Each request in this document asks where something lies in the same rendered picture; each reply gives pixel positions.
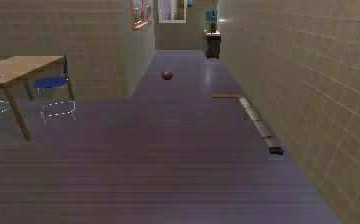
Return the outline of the dark grey cabinet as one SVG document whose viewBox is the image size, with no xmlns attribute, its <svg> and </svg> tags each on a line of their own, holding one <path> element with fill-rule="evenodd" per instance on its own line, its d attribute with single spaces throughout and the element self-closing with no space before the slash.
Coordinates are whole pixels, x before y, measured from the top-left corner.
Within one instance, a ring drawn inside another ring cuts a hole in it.
<svg viewBox="0 0 360 224">
<path fill-rule="evenodd" d="M 219 58 L 220 43 L 221 43 L 221 34 L 218 31 L 214 33 L 204 31 L 203 51 L 207 58 Z"/>
</svg>

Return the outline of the teal vase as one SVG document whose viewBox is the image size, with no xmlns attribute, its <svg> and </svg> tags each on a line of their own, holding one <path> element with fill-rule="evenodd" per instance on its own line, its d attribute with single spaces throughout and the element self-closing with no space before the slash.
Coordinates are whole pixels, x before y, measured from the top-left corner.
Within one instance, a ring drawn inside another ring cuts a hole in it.
<svg viewBox="0 0 360 224">
<path fill-rule="evenodd" d="M 209 10 L 206 12 L 206 31 L 215 33 L 217 30 L 217 10 Z"/>
</svg>

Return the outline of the white framed window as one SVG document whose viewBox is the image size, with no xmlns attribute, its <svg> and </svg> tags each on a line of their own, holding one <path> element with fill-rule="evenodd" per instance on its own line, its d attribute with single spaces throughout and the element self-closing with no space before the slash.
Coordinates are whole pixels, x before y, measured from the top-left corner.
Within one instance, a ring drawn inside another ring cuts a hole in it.
<svg viewBox="0 0 360 224">
<path fill-rule="evenodd" d="M 158 0 L 160 23 L 185 23 L 187 0 Z"/>
</svg>

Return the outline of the light wooden table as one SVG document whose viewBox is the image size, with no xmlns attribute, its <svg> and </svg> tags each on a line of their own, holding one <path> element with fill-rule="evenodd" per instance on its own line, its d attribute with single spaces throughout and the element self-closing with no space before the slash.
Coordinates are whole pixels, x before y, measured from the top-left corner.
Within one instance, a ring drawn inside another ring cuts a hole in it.
<svg viewBox="0 0 360 224">
<path fill-rule="evenodd" d="M 22 82 L 28 98 L 33 101 L 34 97 L 29 87 L 28 79 L 53 64 L 63 64 L 63 57 L 64 56 L 13 56 L 0 61 L 0 89 L 4 91 L 20 130 L 27 141 L 31 140 L 31 136 L 12 95 L 11 88 L 15 84 Z"/>
</svg>

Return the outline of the red framed wall picture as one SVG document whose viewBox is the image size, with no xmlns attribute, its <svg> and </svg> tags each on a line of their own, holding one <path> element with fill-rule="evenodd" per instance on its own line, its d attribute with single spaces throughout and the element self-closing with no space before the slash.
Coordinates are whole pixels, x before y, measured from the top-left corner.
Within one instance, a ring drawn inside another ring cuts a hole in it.
<svg viewBox="0 0 360 224">
<path fill-rule="evenodd" d="M 153 24 L 153 0 L 130 0 L 132 30 Z"/>
</svg>

